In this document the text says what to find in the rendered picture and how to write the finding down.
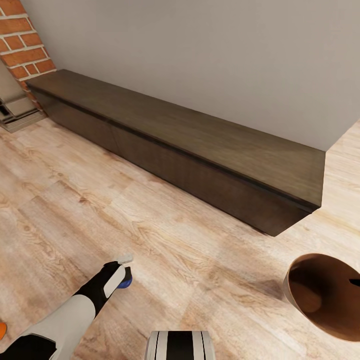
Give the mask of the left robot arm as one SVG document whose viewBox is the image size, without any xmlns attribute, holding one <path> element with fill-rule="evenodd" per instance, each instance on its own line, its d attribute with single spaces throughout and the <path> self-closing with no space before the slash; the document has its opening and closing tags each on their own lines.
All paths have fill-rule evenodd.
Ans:
<svg viewBox="0 0 360 360">
<path fill-rule="evenodd" d="M 132 279 L 134 255 L 115 257 L 46 318 L 21 333 L 0 360 L 70 360 L 118 286 Z"/>
</svg>

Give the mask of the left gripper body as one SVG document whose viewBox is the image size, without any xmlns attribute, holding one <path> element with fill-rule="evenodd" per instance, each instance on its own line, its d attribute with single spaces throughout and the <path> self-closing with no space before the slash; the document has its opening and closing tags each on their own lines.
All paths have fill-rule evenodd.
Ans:
<svg viewBox="0 0 360 360">
<path fill-rule="evenodd" d="M 131 267 L 125 267 L 125 277 L 124 280 L 121 282 L 126 282 L 132 279 Z"/>
</svg>

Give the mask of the trash can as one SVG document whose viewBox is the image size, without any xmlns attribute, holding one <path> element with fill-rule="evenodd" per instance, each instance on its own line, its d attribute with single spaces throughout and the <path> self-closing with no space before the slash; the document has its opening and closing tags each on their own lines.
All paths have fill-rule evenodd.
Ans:
<svg viewBox="0 0 360 360">
<path fill-rule="evenodd" d="M 360 343 L 360 272 L 323 253 L 305 253 L 290 265 L 283 292 L 317 328 L 350 343 Z"/>
</svg>

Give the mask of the robot trunk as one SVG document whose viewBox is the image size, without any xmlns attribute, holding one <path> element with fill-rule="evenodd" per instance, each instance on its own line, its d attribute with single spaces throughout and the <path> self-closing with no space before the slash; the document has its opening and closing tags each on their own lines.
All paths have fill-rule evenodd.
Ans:
<svg viewBox="0 0 360 360">
<path fill-rule="evenodd" d="M 208 331 L 152 331 L 144 360 L 216 360 Z"/>
</svg>

